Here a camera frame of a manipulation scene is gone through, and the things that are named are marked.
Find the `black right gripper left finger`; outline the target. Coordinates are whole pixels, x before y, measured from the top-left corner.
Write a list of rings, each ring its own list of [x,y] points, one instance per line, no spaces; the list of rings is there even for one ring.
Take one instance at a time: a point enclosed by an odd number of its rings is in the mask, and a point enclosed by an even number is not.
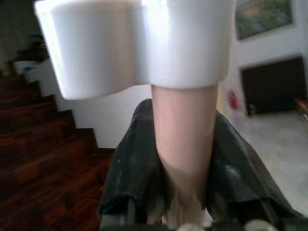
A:
[[[98,207],[101,225],[155,224],[168,208],[165,172],[154,132],[152,100],[141,101],[116,147]]]

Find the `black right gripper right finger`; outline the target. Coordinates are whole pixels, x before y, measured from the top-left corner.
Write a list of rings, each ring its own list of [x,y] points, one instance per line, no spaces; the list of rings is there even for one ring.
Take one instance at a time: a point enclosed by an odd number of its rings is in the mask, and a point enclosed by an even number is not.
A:
[[[207,180],[208,231],[306,231],[253,147],[225,116],[216,113]]]

